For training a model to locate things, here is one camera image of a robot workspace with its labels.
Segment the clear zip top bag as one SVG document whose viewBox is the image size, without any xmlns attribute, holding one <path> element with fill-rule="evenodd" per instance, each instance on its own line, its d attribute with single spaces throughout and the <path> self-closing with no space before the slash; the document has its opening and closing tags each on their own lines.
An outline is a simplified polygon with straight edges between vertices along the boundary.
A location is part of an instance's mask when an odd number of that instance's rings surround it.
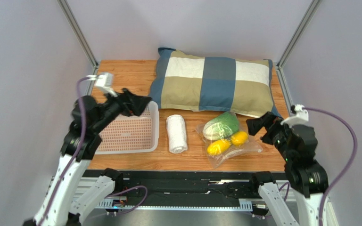
<svg viewBox="0 0 362 226">
<path fill-rule="evenodd" d="M 207 159 L 214 169 L 230 158 L 263 151 L 232 112 L 224 112 L 197 125 L 196 132 L 205 144 Z"/>
</svg>

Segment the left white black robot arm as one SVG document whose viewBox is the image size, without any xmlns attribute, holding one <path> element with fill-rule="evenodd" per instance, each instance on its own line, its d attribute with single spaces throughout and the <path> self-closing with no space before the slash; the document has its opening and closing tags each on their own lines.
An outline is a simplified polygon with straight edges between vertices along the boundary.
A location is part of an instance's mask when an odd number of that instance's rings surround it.
<svg viewBox="0 0 362 226">
<path fill-rule="evenodd" d="M 123 191 L 123 173 L 107 168 L 91 188 L 73 200 L 79 182 L 102 142 L 101 131 L 119 115 L 142 115 L 152 100 L 126 88 L 105 97 L 104 103 L 98 103 L 89 95 L 75 102 L 73 121 L 60 150 L 51 188 L 36 215 L 23 222 L 25 226 L 81 226 L 100 201 L 113 192 Z"/>
</svg>

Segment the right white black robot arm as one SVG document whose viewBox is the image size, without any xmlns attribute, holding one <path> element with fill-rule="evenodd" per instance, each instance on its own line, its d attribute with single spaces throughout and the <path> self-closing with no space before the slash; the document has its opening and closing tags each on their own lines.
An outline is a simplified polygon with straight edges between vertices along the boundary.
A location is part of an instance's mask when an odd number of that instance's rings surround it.
<svg viewBox="0 0 362 226">
<path fill-rule="evenodd" d="M 286 119 L 267 112 L 260 118 L 246 121 L 252 136 L 265 129 L 260 140 L 273 145 L 285 161 L 284 172 L 297 202 L 299 220 L 282 200 L 276 180 L 269 171 L 251 176 L 255 192 L 265 201 L 279 226 L 317 226 L 326 212 L 321 207 L 321 200 L 329 181 L 325 169 L 314 158 L 318 140 L 314 128 L 305 125 L 308 121 L 307 110 L 297 110 Z"/>
</svg>

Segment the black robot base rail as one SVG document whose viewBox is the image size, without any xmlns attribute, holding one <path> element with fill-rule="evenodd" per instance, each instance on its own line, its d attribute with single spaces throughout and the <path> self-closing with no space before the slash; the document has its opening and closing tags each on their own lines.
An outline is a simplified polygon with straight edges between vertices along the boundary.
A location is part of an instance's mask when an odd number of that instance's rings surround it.
<svg viewBox="0 0 362 226">
<path fill-rule="evenodd" d="M 251 172 L 123 171 L 126 192 L 96 208 L 122 210 L 237 211 L 267 219 L 271 214 L 250 182 Z"/>
</svg>

